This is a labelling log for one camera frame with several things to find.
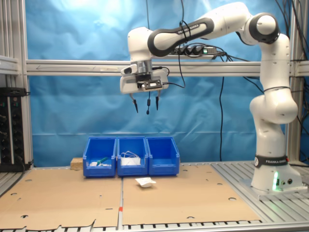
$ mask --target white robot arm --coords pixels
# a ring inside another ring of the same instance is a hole
[[[128,34],[131,65],[121,71],[124,76],[120,90],[132,97],[135,92],[167,88],[167,72],[153,70],[153,56],[166,56],[176,46],[196,38],[212,39],[231,32],[236,32],[247,45],[258,44],[262,51],[260,81],[264,95],[250,104],[257,134],[252,187],[264,192],[304,189],[300,174],[288,164],[280,128],[280,124],[293,121],[297,115],[290,91],[289,39],[280,34],[278,22],[271,14],[252,16],[245,4],[236,2],[216,8],[183,27],[132,30]]]

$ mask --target electrical outlet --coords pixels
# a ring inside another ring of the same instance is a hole
[[[8,98],[0,97],[0,163],[11,164],[11,141]]]

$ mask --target black cable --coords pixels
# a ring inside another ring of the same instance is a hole
[[[179,24],[180,24],[180,26],[181,26],[181,28],[182,28],[182,30],[183,30],[184,37],[185,37],[186,40],[187,40],[187,37],[186,37],[186,35],[185,35],[185,31],[184,31],[184,29],[183,29],[183,23],[185,23],[186,25],[187,25],[187,23],[184,22],[183,17],[184,17],[184,7],[183,7],[183,16],[182,16],[182,20],[180,21]],[[188,27],[188,30],[189,30],[189,37],[191,37],[191,30],[190,30],[189,27]],[[165,82],[165,83],[162,83],[163,85],[175,85],[175,86],[178,86],[178,87],[181,87],[181,88],[185,88],[185,81],[184,81],[184,78],[183,78],[182,67],[181,67],[181,65],[180,65],[180,45],[178,46],[178,64],[179,64],[180,75],[182,76],[182,79],[183,79],[183,86],[178,85],[178,84],[176,84],[176,83],[172,83],[172,82]]]
[[[148,0],[146,0],[146,9],[147,9],[147,22],[148,22],[148,29],[150,29],[150,26],[149,26],[149,13],[148,13]]]
[[[280,11],[281,11],[281,13],[282,13],[282,16],[283,16],[283,19],[284,19],[284,22],[285,22],[285,32],[286,32],[286,35],[289,37],[288,23],[287,23],[287,21],[286,21],[284,12],[283,12],[283,10],[282,10],[280,4],[278,3],[278,1],[277,1],[277,0],[275,0],[275,1],[276,1],[277,5],[278,5],[278,7],[279,7],[279,9],[280,9]]]
[[[302,129],[304,129],[304,131],[307,133],[307,135],[309,135],[309,132],[306,130],[306,128],[304,127],[304,125],[303,125],[302,122],[300,121],[298,115],[297,115],[297,120],[298,120],[299,124],[301,125]]]
[[[231,56],[231,55],[228,55],[229,57],[232,57],[232,58],[234,58],[234,59],[239,59],[239,60],[243,60],[243,61],[249,61],[249,60],[247,60],[247,59],[242,59],[242,58],[238,58],[238,57],[234,57],[234,56]]]
[[[222,129],[223,129],[223,107],[221,102],[221,96],[223,92],[223,85],[224,85],[224,76],[222,77],[222,85],[221,85],[221,91],[219,96],[219,102],[220,102],[220,108],[221,108],[221,128],[220,128],[220,161],[222,161]]]
[[[228,59],[229,61],[233,61],[233,59],[232,59],[231,57],[232,57],[232,56],[227,56],[227,59]],[[259,90],[261,93],[264,94],[264,91],[261,90],[260,87],[259,87],[256,83],[254,83],[253,81],[249,80],[248,77],[243,76],[243,78],[244,78],[245,80],[249,81],[250,83],[254,84],[254,85],[258,88],[258,90]]]
[[[168,76],[169,76],[169,68],[168,67],[162,67],[164,69],[167,69],[168,70]]]
[[[245,78],[247,81],[249,81],[249,82],[251,82],[252,84],[254,84],[254,85],[259,89],[259,91],[260,91],[261,93],[264,94],[264,91],[261,90],[260,87],[259,87],[256,83],[254,83],[253,81],[249,80],[249,79],[248,79],[247,77],[245,77],[245,76],[243,76],[243,78]]]
[[[303,43],[303,40],[305,40],[307,49],[309,50],[308,43],[307,43],[307,40],[306,40],[306,38],[304,36],[304,33],[303,33],[302,29],[300,28],[298,17],[297,17],[297,12],[296,12],[296,8],[295,8],[293,0],[291,2],[292,2],[292,8],[293,8],[294,17],[295,17],[296,27],[297,27],[297,30],[298,30],[298,35],[300,37],[299,40],[300,40],[302,49],[304,51],[304,56],[305,56],[306,59],[308,59],[307,58],[307,54],[306,54],[306,49],[305,49],[305,46],[304,46],[304,43]]]
[[[150,106],[150,91],[149,91],[148,93],[149,93],[148,100],[147,100],[148,109],[147,109],[147,111],[146,111],[146,114],[147,114],[147,115],[149,114],[149,106]]]

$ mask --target cardboard sheet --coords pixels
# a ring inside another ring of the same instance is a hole
[[[0,198],[0,229],[53,230],[117,226],[120,178],[86,179],[83,171],[32,170]]]
[[[124,225],[260,219],[209,165],[183,166],[177,177],[152,179],[156,184],[141,188],[124,178]]]

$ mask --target white paper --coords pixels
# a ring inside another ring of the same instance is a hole
[[[123,166],[140,165],[140,157],[121,157],[121,165]]]
[[[89,164],[90,167],[96,167],[97,166],[97,162],[92,162],[91,164]]]
[[[145,177],[145,178],[137,178],[135,179],[141,187],[143,188],[149,188],[152,186],[152,184],[155,184],[156,182],[153,181],[150,177]]]

